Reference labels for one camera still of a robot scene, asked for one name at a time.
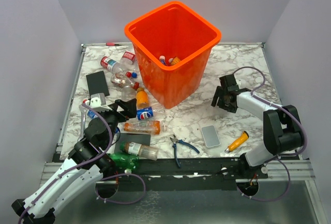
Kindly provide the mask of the black foam pad front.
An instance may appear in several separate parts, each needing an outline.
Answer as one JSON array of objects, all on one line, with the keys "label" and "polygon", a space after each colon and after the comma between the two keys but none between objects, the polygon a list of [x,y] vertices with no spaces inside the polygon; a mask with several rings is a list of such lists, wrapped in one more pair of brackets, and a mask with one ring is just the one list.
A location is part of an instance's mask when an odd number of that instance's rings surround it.
[{"label": "black foam pad front", "polygon": [[120,146],[123,142],[135,142],[143,145],[151,144],[151,135],[148,134],[135,134],[135,133],[122,133],[119,141],[116,142],[114,152],[120,152]]}]

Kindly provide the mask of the orange bottle near tin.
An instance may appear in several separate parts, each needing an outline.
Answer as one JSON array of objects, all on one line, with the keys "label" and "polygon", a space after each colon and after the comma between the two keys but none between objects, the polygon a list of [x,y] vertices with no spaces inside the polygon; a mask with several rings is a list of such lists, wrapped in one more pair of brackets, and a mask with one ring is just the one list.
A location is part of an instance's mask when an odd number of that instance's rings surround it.
[{"label": "orange bottle near tin", "polygon": [[171,66],[174,66],[174,65],[176,65],[176,64],[178,64],[179,62],[180,62],[181,60],[179,59],[179,57],[174,57],[174,58],[170,58],[169,59],[169,64],[171,65]]}]

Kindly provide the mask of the orange label slim bottle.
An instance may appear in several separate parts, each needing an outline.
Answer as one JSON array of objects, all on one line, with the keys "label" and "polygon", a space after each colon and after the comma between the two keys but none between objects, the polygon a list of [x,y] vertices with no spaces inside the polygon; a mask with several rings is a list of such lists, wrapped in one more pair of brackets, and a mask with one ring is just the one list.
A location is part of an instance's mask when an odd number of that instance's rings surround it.
[{"label": "orange label slim bottle", "polygon": [[147,133],[150,135],[159,135],[161,132],[165,132],[167,127],[160,121],[144,121],[136,123],[124,123],[124,131]]}]

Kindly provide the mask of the red label water bottle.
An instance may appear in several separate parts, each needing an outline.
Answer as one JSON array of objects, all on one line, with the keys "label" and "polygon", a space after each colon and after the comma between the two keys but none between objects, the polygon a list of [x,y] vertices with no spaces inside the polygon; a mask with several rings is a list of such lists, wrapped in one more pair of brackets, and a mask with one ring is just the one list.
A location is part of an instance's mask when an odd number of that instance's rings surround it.
[{"label": "red label water bottle", "polygon": [[102,57],[100,64],[103,68],[105,68],[106,70],[108,70],[111,73],[125,72],[125,69],[119,62],[117,62],[107,56]]}]

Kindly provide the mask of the black foam block left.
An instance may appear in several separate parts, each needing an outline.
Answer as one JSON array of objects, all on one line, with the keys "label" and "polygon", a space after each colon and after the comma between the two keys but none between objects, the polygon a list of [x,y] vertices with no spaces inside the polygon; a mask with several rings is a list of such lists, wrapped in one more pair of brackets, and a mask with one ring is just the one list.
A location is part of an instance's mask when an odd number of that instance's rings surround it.
[{"label": "black foam block left", "polygon": [[87,74],[86,80],[90,96],[99,93],[103,93],[105,97],[110,95],[103,71]]}]

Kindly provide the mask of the clear crushed bottle left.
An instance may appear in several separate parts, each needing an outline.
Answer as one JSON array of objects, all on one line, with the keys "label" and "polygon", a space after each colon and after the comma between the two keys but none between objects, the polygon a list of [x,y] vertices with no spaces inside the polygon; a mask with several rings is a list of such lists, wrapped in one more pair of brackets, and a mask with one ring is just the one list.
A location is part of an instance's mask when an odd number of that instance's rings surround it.
[{"label": "clear crushed bottle left", "polygon": [[132,86],[124,86],[122,88],[121,100],[129,101],[136,98],[136,90]]}]

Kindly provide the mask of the small orange juice bottle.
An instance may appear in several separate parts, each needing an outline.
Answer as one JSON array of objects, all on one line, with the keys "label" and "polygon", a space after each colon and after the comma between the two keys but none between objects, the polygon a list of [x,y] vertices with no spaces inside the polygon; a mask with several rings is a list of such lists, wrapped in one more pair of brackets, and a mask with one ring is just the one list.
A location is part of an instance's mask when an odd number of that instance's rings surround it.
[{"label": "small orange juice bottle", "polygon": [[144,109],[149,107],[149,98],[144,88],[137,88],[136,100],[137,109]]}]

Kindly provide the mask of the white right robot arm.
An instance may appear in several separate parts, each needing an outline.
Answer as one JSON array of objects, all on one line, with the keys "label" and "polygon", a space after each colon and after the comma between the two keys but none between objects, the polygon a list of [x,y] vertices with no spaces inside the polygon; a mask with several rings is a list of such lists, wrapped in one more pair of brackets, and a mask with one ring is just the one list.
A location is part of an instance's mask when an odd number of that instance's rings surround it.
[{"label": "white right robot arm", "polygon": [[238,159],[237,171],[241,177],[249,178],[266,162],[305,146],[307,135],[293,105],[274,104],[247,88],[240,89],[233,74],[222,76],[219,81],[211,106],[231,113],[243,109],[263,122],[263,143]]}]

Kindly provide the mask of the green plastic bottle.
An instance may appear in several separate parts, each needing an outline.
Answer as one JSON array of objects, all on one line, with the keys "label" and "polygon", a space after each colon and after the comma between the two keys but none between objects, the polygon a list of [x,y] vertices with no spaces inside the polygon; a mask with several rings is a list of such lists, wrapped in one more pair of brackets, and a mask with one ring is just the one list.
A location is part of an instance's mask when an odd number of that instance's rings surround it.
[{"label": "green plastic bottle", "polygon": [[123,152],[108,154],[108,156],[115,162],[116,166],[121,169],[135,170],[139,166],[139,157]]}]

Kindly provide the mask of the silver wrench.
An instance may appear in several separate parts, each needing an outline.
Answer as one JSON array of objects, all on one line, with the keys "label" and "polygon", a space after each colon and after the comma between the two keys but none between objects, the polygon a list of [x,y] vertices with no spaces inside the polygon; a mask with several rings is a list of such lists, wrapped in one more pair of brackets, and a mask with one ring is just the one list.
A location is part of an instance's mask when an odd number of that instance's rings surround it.
[{"label": "silver wrench", "polygon": [[82,103],[79,106],[80,112],[81,112],[81,123],[80,123],[80,135],[77,139],[77,141],[81,141],[84,137],[84,130],[85,130],[85,124],[86,124],[86,116],[88,109],[85,107],[85,103]]}]

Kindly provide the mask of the red screwdriver at back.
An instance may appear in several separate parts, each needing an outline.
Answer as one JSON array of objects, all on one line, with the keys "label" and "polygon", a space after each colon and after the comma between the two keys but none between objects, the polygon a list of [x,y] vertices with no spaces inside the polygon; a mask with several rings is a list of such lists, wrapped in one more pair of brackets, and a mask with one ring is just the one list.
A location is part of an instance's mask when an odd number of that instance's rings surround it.
[{"label": "red screwdriver at back", "polygon": [[124,46],[124,45],[121,44],[121,43],[107,42],[106,46],[108,46],[108,47],[118,47],[118,46]]}]

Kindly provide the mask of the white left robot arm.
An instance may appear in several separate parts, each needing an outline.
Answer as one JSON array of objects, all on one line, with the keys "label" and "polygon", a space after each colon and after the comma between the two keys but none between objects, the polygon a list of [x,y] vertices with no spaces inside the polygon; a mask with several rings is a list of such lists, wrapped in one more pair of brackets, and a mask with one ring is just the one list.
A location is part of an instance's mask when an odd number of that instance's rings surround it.
[{"label": "white left robot arm", "polygon": [[116,100],[101,105],[94,99],[81,104],[82,114],[95,114],[68,158],[35,193],[17,199],[12,209],[19,223],[54,223],[55,216],[86,187],[98,180],[108,180],[116,172],[115,162],[107,155],[120,123],[137,115],[137,101]]}]

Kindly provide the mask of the orange plastic bin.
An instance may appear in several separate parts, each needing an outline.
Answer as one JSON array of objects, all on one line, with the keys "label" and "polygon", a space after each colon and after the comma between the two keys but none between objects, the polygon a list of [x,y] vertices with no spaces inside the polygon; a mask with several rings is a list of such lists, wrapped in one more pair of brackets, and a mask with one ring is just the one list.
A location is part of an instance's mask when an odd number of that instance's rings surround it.
[{"label": "orange plastic bin", "polygon": [[[168,2],[129,22],[142,81],[166,109],[177,106],[199,87],[212,48],[221,31],[179,1]],[[169,59],[179,57],[171,66]]]}]

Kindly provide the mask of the orange utility knife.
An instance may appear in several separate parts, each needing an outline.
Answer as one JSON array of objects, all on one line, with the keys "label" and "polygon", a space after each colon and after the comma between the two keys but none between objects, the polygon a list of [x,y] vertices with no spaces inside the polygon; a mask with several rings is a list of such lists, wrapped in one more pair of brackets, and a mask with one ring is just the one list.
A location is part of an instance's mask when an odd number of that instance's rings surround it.
[{"label": "orange utility knife", "polygon": [[233,143],[231,143],[226,149],[226,153],[233,152],[236,150],[239,146],[241,146],[243,143],[245,143],[249,139],[249,134],[246,131],[243,131],[241,136],[237,138]]}]

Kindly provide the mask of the brown tea bottle white label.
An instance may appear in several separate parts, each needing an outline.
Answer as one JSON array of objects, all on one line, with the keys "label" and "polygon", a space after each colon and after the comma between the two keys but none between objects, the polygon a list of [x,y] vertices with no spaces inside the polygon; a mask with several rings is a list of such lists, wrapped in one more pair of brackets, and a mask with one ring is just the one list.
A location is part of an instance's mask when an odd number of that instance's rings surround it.
[{"label": "brown tea bottle white label", "polygon": [[127,154],[136,155],[153,161],[158,159],[159,150],[157,148],[140,143],[122,142],[120,144],[120,150]]}]

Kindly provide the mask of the pepsi bottle blue label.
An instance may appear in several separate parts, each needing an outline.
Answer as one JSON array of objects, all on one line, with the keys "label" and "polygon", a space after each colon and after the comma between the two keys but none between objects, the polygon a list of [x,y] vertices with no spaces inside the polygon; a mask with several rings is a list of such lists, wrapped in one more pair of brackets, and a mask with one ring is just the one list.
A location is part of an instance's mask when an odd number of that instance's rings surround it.
[{"label": "pepsi bottle blue label", "polygon": [[139,121],[145,121],[155,117],[158,114],[164,114],[165,109],[161,107],[148,107],[137,110],[137,119]]}]

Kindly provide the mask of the red cap clear bottle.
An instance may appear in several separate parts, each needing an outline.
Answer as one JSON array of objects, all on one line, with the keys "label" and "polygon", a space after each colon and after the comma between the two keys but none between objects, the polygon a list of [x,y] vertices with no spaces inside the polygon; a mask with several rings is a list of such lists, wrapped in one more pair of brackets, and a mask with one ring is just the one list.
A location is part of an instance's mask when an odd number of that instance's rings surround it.
[{"label": "red cap clear bottle", "polygon": [[129,72],[123,74],[123,73],[115,73],[111,77],[111,83],[120,87],[124,88],[125,86],[130,86],[134,90],[137,90],[140,87],[140,84],[133,80],[130,76],[131,74]]}]

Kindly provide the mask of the grey metal tin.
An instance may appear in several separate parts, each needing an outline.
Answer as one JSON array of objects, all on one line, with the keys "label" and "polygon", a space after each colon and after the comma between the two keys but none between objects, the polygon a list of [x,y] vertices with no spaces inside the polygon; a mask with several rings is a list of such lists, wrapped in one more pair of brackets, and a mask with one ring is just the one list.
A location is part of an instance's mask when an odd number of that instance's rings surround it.
[{"label": "grey metal tin", "polygon": [[202,136],[207,148],[212,148],[220,145],[220,140],[213,125],[201,128]]}]

